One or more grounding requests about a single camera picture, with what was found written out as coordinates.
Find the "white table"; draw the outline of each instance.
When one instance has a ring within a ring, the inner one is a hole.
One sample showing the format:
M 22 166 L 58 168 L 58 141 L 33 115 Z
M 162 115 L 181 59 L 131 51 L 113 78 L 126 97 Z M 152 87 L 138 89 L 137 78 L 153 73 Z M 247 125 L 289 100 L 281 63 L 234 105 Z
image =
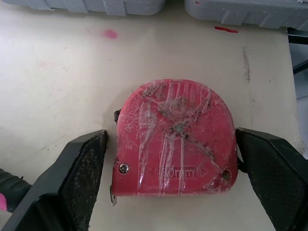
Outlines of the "white table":
M 237 127 L 281 136 L 301 149 L 285 31 L 190 17 L 181 4 L 155 16 L 40 12 L 0 3 L 0 167 L 33 183 L 79 135 L 107 129 L 108 151 L 90 231 L 273 231 L 239 173 L 226 194 L 118 198 L 109 186 L 116 154 L 113 112 L 142 83 L 207 84 Z M 103 32 L 115 31 L 117 38 Z M 7 213 L 0 213 L 0 227 Z

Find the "screw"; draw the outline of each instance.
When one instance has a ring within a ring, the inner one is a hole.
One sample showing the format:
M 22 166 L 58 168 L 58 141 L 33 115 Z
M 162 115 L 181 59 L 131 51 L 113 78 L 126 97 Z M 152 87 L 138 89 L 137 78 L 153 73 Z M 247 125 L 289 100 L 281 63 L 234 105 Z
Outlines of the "screw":
M 120 173 L 122 173 L 122 174 L 128 173 L 128 171 L 129 171 L 128 165 L 125 164 L 125 163 L 120 164 L 120 166 L 119 166 L 119 171 L 120 171 Z
M 230 180 L 230 178 L 231 178 L 231 173 L 230 173 L 228 170 L 225 170 L 225 171 L 223 171 L 223 173 L 222 173 L 222 177 L 223 177 L 225 180 Z

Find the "gray plastic case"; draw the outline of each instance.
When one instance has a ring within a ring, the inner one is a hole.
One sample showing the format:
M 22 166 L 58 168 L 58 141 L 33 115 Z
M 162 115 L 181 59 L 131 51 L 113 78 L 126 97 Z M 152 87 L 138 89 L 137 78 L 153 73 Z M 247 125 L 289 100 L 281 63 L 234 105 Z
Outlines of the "gray plastic case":
M 308 2 L 302 0 L 185 0 L 185 8 L 197 19 L 223 24 L 308 31 Z
M 2 0 L 13 5 L 25 5 L 37 10 L 68 9 L 70 12 L 106 12 L 108 15 L 152 15 L 158 13 L 166 0 Z

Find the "clear plastic tape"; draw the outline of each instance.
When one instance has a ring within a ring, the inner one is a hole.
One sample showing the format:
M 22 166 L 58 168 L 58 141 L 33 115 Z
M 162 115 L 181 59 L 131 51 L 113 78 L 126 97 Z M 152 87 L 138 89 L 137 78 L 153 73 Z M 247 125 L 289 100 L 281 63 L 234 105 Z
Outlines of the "clear plastic tape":
M 184 90 L 182 90 L 181 93 L 180 89 L 181 87 L 183 88 L 181 84 L 183 84 L 181 81 L 177 81 L 176 84 L 171 81 L 169 86 L 166 86 L 162 81 L 154 81 L 141 95 L 139 95 L 139 97 L 147 100 L 143 101 L 138 115 L 140 138 L 138 191 L 144 181 L 144 174 L 148 164 L 149 146 L 153 139 L 154 130 L 157 126 L 163 126 L 166 123 L 168 123 L 170 129 L 162 132 L 163 136 L 158 169 L 158 195 L 164 196 L 166 188 L 169 185 L 169 171 L 170 168 L 173 167 L 172 158 L 175 151 L 176 140 L 180 140 L 179 195 L 181 195 L 185 189 L 184 156 L 186 155 L 185 146 L 187 143 L 193 143 L 197 148 L 201 149 L 207 155 L 209 161 L 212 162 L 212 165 L 220 173 L 223 172 L 223 169 L 220 169 L 216 164 L 215 157 L 211 150 L 195 139 L 193 134 L 189 134 L 185 130 L 186 127 L 197 121 L 200 114 L 205 114 L 211 109 L 211 89 L 202 85 L 200 88 L 191 88 L 189 92 L 189 86 L 185 83 Z M 165 87 L 168 87 L 167 97 L 162 94 Z M 189 102 L 187 99 L 193 102 L 196 97 L 200 97 L 200 103 L 194 107 L 191 105 L 188 106 Z M 163 119 L 157 118 L 157 110 L 152 109 L 152 107 L 155 106 Z

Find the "pink handle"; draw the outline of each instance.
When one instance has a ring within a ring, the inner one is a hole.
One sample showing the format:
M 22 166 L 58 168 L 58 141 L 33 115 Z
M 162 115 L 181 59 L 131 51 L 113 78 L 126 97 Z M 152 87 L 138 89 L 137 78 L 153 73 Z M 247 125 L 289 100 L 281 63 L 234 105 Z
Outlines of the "pink handle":
M 0 193 L 0 209 L 7 211 L 5 196 Z

